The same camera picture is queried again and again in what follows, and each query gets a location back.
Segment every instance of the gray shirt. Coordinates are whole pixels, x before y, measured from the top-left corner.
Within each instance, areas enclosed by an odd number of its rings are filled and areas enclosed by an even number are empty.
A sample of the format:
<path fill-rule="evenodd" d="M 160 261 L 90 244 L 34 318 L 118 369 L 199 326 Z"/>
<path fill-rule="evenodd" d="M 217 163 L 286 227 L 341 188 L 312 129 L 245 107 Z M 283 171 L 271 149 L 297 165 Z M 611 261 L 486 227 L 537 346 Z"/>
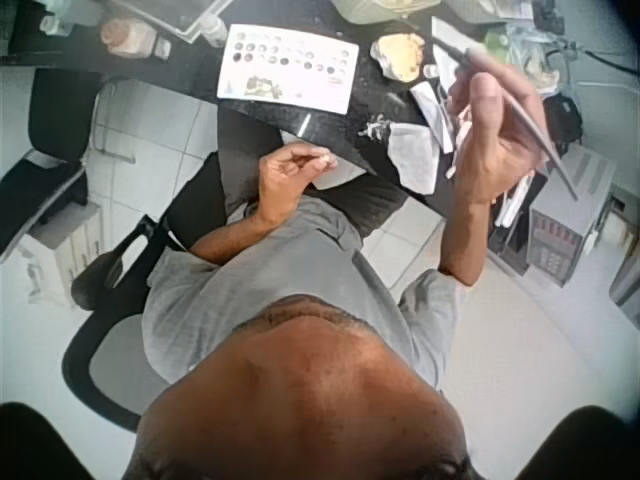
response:
<path fill-rule="evenodd" d="M 222 267 L 166 251 L 149 276 L 142 318 L 150 364 L 174 383 L 271 303 L 308 294 L 367 322 L 438 388 L 466 289 L 429 270 L 396 304 L 361 248 L 341 212 L 303 197 L 290 220 Z"/>

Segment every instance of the white cabinet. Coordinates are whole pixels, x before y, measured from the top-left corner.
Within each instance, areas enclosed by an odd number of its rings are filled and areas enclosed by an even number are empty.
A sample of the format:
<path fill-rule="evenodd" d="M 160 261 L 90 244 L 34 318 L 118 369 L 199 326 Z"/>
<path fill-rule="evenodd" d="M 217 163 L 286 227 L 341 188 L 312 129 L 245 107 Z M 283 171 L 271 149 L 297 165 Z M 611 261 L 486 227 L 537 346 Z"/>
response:
<path fill-rule="evenodd" d="M 74 306 L 73 280 L 104 253 L 102 209 L 70 204 L 45 225 L 34 226 L 18 250 L 27 259 L 32 282 L 30 302 L 54 301 Z"/>

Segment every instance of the desk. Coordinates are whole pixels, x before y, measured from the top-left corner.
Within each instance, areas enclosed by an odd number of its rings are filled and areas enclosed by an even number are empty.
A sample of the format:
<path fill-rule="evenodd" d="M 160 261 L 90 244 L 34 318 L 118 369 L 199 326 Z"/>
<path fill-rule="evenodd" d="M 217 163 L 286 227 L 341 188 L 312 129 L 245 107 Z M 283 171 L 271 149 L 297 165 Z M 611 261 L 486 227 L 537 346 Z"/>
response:
<path fill-rule="evenodd" d="M 409 93 L 413 85 L 384 78 L 377 62 L 369 56 L 371 43 L 381 35 L 415 31 L 416 26 L 419 33 L 428 38 L 432 15 L 449 21 L 469 35 L 481 37 L 483 33 L 477 27 L 462 23 L 446 6 L 411 16 L 413 26 L 400 22 L 359 26 L 344 20 L 329 0 L 235 0 L 221 15 L 227 25 L 249 23 L 292 28 L 360 46 L 349 111 L 347 115 L 336 115 L 294 106 L 218 100 L 216 92 L 223 50 L 212 48 L 204 39 L 188 45 L 167 35 L 173 43 L 168 61 L 127 60 L 107 52 L 97 28 L 75 26 L 67 38 L 47 37 L 39 31 L 44 14 L 40 4 L 31 0 L 21 2 L 10 53 L 2 58 L 3 65 L 66 68 L 134 78 L 236 110 L 294 135 L 310 115 L 301 135 L 304 140 L 329 147 L 342 158 L 396 185 L 400 185 L 398 172 L 387 157 L 386 147 L 358 136 L 358 132 L 380 113 L 397 122 L 424 123 L 424 118 Z M 428 49 L 425 49 L 425 57 L 425 63 L 433 62 Z M 451 211 L 451 182 L 444 177 L 450 161 L 444 157 L 440 162 L 441 178 L 433 195 L 425 197 L 408 192 L 443 216 Z"/>

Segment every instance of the hand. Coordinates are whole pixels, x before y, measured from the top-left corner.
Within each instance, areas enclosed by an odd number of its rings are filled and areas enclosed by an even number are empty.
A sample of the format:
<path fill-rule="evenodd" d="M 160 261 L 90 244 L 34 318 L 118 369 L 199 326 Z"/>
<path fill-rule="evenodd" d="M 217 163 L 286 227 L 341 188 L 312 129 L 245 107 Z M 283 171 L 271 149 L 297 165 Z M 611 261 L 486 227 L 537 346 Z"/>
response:
<path fill-rule="evenodd" d="M 293 215 L 309 184 L 338 162 L 331 152 L 306 143 L 290 143 L 260 159 L 260 202 L 256 215 L 278 226 Z"/>
<path fill-rule="evenodd" d="M 470 104 L 473 117 L 473 127 L 459 154 L 455 195 L 469 205 L 489 205 L 545 158 L 505 105 L 503 89 L 520 102 L 543 132 L 547 131 L 547 121 L 542 101 L 524 75 L 485 54 L 472 55 L 474 62 L 489 73 L 460 70 L 449 90 L 451 113 L 457 115 Z"/>

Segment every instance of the man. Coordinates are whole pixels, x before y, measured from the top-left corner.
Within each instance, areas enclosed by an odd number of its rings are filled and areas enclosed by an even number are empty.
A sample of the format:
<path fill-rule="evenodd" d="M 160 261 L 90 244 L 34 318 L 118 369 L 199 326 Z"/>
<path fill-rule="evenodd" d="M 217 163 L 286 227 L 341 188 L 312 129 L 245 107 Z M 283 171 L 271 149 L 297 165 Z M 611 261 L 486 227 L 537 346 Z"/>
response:
<path fill-rule="evenodd" d="M 491 74 L 461 72 L 450 92 L 454 112 L 471 104 L 474 125 L 440 268 L 399 305 L 359 249 L 404 196 L 367 176 L 336 195 L 308 190 L 335 164 L 323 148 L 263 158 L 248 216 L 164 255 L 143 331 L 174 385 L 144 415 L 125 478 L 476 478 L 438 387 L 465 287 L 485 262 L 490 204 L 543 158 L 501 86 L 546 128 L 526 79 L 482 61 Z M 373 207 L 356 185 L 377 192 Z"/>

